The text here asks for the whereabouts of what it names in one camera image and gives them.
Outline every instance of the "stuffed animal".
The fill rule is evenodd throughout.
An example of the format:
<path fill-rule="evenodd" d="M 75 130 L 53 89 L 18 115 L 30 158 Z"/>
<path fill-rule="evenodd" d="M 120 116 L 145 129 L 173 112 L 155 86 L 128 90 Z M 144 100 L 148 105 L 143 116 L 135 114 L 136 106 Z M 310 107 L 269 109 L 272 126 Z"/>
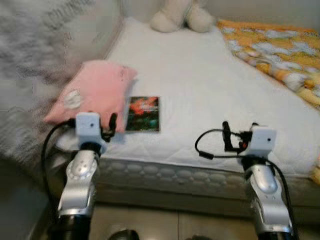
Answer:
<path fill-rule="evenodd" d="M 163 8 L 150 21 L 152 29 L 171 33 L 179 30 L 184 23 L 198 33 L 212 29 L 216 19 L 203 7 L 208 0 L 164 0 Z"/>

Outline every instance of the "black cable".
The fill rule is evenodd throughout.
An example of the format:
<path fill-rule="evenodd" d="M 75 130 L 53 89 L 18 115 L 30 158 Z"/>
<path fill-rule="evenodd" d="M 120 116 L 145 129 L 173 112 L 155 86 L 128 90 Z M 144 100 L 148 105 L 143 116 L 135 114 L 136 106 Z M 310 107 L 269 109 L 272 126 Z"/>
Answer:
<path fill-rule="evenodd" d="M 206 158 L 206 159 L 210 159 L 210 160 L 212 160 L 212 159 L 236 159 L 236 158 L 241 158 L 241 156 L 238 156 L 238 155 L 214 155 L 214 154 L 199 150 L 198 149 L 198 143 L 203 138 L 203 136 L 206 135 L 206 134 L 215 133 L 215 132 L 221 132 L 221 133 L 222 132 L 227 132 L 227 133 L 230 133 L 230 134 L 235 135 L 237 137 L 240 137 L 239 133 L 228 131 L 228 130 L 224 130 L 224 129 L 211 129 L 211 130 L 208 130 L 208 131 L 202 133 L 198 137 L 198 139 L 195 141 L 194 148 L 199 153 L 199 156 L 203 157 L 203 158 Z"/>
<path fill-rule="evenodd" d="M 45 190 L 45 192 L 48 196 L 48 199 L 49 199 L 49 203 L 50 203 L 50 207 L 51 207 L 52 216 L 53 216 L 54 221 L 57 220 L 57 213 L 56 213 L 55 199 L 50 191 L 50 187 L 49 187 L 49 183 L 48 183 L 48 176 L 47 176 L 47 170 L 46 170 L 46 150 L 47 150 L 47 146 L 48 146 L 48 143 L 49 143 L 49 140 L 50 140 L 52 134 L 57 129 L 61 128 L 62 126 L 74 127 L 75 120 L 70 119 L 68 121 L 64 121 L 64 122 L 59 123 L 56 126 L 54 126 L 51 129 L 51 131 L 48 133 L 48 135 L 46 136 L 44 143 L 43 143 L 42 151 L 41 151 L 41 170 L 42 170 L 43 185 L 44 185 L 44 190 Z"/>
<path fill-rule="evenodd" d="M 203 138 L 204 135 L 208 134 L 208 133 L 214 133 L 214 132 L 229 132 L 232 135 L 238 136 L 240 137 L 241 135 L 239 133 L 236 132 L 232 132 L 232 131 L 228 131 L 228 130 L 224 130 L 224 129 L 211 129 L 208 130 L 204 133 L 202 133 L 198 139 L 195 141 L 194 147 L 195 150 L 199 153 L 200 157 L 206 158 L 206 159 L 236 159 L 236 158 L 243 158 L 243 157 L 247 157 L 247 156 L 240 156 L 240 155 L 214 155 L 212 153 L 209 152 L 205 152 L 205 151 L 201 151 L 198 149 L 198 143 L 199 141 Z M 284 188 L 284 194 L 285 194 L 285 200 L 286 200 L 286 205 L 288 208 L 288 213 L 289 213 L 289 217 L 291 219 L 291 224 L 292 224 L 292 235 L 295 238 L 294 240 L 299 240 L 299 235 L 298 235 L 298 229 L 297 229 L 297 225 L 296 225 L 296 221 L 295 221 L 295 217 L 294 217 L 294 212 L 293 212 L 293 208 L 292 208 L 292 204 L 291 204 L 291 199 L 290 199 L 290 193 L 289 193 L 289 188 L 288 188 L 288 184 L 286 181 L 286 178 L 284 176 L 284 174 L 282 173 L 281 169 L 272 161 L 262 158 L 262 157 L 255 157 L 258 159 L 261 159 L 267 163 L 270 164 L 271 167 L 273 167 L 274 169 L 276 169 L 276 171 L 278 172 L 280 179 L 282 181 L 282 185 Z"/>

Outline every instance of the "yellow blanket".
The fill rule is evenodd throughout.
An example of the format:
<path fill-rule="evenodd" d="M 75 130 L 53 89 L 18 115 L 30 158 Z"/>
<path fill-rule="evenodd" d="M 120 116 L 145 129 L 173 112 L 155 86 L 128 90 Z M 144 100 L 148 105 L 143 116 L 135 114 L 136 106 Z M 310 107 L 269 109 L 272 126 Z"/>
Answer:
<path fill-rule="evenodd" d="M 235 56 L 282 82 L 320 111 L 320 37 L 316 31 L 226 20 L 220 20 L 218 27 Z M 320 185 L 320 157 L 312 179 Z"/>

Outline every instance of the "book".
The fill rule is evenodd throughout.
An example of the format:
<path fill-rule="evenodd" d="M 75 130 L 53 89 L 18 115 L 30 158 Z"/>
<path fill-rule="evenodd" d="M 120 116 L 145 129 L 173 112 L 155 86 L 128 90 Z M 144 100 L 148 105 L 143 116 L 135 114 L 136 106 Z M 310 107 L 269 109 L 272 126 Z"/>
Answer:
<path fill-rule="evenodd" d="M 125 130 L 160 132 L 159 97 L 132 96 Z"/>

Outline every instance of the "pillow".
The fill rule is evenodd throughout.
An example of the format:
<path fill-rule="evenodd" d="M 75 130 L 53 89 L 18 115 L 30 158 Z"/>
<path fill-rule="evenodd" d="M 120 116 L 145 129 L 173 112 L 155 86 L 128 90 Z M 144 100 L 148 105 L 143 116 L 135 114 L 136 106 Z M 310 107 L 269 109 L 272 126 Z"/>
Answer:
<path fill-rule="evenodd" d="M 136 75 L 134 69 L 109 61 L 84 62 L 44 121 L 58 124 L 79 112 L 95 112 L 100 114 L 102 127 L 107 128 L 111 114 L 117 113 L 116 131 L 123 133 L 125 93 Z"/>

